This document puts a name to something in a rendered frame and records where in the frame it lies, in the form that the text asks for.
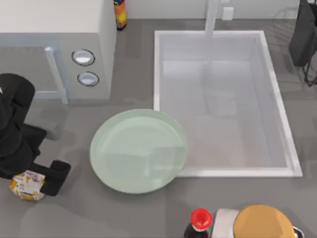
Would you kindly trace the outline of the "large microwave knob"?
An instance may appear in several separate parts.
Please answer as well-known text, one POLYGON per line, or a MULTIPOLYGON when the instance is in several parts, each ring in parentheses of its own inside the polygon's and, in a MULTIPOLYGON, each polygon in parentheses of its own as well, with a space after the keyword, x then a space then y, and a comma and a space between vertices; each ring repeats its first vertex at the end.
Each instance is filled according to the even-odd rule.
POLYGON ((95 62, 95 55, 87 49, 80 49, 72 52, 72 60, 80 66, 89 66, 95 62))

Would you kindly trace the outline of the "yellow and white can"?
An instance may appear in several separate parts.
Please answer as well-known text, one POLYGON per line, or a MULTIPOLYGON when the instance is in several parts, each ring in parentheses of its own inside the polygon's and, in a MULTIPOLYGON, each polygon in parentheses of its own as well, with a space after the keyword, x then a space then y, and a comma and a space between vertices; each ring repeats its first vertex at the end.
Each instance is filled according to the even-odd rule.
POLYGON ((40 192, 44 181, 44 175, 26 170, 24 173, 16 175, 10 180, 9 188, 21 199, 37 201, 45 196, 40 192))

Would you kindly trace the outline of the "pale microwave oven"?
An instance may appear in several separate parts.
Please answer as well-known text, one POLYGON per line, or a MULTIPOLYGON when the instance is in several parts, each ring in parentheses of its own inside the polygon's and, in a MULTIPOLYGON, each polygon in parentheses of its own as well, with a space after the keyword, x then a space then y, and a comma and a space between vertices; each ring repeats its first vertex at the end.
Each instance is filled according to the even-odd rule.
POLYGON ((37 99, 60 99, 44 48, 54 50, 70 100, 108 100, 111 92, 116 22, 113 0, 0 0, 0 73, 27 78, 37 99), (95 55, 89 66, 77 65, 72 52, 95 55), (93 72, 94 87, 77 81, 93 72))

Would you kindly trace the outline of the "pale green plate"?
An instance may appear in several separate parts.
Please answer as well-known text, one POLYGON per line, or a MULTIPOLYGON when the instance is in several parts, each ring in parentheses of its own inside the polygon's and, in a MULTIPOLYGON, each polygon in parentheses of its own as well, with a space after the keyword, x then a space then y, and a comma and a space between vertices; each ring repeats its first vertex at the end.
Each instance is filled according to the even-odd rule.
POLYGON ((106 186, 145 194, 172 182, 184 168, 188 140, 172 117, 152 109, 133 109, 106 120, 90 145, 90 164, 106 186))

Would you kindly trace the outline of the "small microwave knob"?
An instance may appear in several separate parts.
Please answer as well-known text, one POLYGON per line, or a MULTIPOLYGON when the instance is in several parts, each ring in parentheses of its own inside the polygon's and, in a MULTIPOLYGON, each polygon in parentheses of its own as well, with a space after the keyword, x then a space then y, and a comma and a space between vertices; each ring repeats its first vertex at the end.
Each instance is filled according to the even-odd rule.
POLYGON ((77 81, 86 87, 94 87, 99 83, 99 77, 93 72, 83 72, 77 75, 77 81))

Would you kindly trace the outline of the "dark bottle with red cap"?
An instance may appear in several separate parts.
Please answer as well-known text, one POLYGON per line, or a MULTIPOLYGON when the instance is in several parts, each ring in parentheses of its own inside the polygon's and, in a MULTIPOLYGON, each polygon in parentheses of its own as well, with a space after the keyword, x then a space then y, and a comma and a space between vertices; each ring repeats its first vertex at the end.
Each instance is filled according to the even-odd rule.
POLYGON ((190 214, 190 223, 184 231, 184 238, 210 238, 212 214, 205 208, 196 208, 190 214))

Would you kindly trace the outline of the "orange and yellow bottle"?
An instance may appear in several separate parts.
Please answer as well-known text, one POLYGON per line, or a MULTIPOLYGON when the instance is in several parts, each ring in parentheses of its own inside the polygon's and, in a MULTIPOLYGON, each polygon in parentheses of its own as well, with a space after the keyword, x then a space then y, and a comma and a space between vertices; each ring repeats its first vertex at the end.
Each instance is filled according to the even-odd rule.
POLYGON ((127 25, 125 0, 113 0, 113 3, 117 30, 121 31, 127 25))

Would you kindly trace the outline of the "tall white tap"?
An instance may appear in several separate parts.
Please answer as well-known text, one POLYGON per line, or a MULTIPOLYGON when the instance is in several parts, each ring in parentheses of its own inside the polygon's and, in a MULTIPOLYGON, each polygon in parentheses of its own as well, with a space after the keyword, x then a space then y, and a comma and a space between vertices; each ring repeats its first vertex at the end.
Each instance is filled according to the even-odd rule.
POLYGON ((211 37, 213 35, 218 5, 219 5, 219 0, 208 0, 207 1, 205 35, 208 37, 211 37))

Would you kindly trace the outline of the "white sink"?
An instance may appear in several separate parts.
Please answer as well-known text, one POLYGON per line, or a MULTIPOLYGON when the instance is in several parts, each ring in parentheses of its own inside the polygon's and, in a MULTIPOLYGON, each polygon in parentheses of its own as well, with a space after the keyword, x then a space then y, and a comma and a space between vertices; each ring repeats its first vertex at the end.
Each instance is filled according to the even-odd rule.
POLYGON ((188 138, 181 177, 302 177, 263 31, 156 31, 154 54, 154 109, 188 138))

